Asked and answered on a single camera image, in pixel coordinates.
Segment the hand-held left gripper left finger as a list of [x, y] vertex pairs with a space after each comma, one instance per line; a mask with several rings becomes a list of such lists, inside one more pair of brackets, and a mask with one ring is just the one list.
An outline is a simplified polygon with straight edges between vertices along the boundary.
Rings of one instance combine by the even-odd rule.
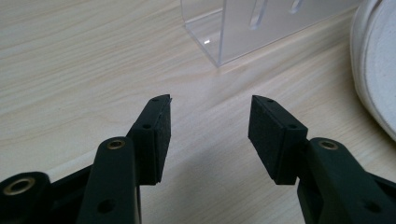
[[171, 97], [156, 96], [124, 136], [97, 149], [76, 224], [141, 224], [140, 187], [161, 182], [171, 138]]

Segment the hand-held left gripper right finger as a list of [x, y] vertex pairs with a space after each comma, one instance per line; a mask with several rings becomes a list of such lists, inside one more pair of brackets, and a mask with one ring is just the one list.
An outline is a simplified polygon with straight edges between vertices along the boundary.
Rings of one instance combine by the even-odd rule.
[[278, 185], [298, 186], [305, 224], [396, 224], [396, 183], [366, 172], [347, 148], [276, 101], [251, 99], [248, 139]]

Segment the clear acrylic rack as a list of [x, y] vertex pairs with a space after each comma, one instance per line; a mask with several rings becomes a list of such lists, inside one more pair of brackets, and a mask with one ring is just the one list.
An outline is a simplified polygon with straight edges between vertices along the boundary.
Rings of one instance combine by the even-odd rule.
[[361, 0], [180, 0], [185, 28], [217, 66], [356, 7]]

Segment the white round plate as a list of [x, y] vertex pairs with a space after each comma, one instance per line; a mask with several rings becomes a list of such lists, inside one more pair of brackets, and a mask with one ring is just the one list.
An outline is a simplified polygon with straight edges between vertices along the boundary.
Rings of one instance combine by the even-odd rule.
[[350, 56], [356, 92], [396, 142], [396, 0], [363, 0], [351, 25]]

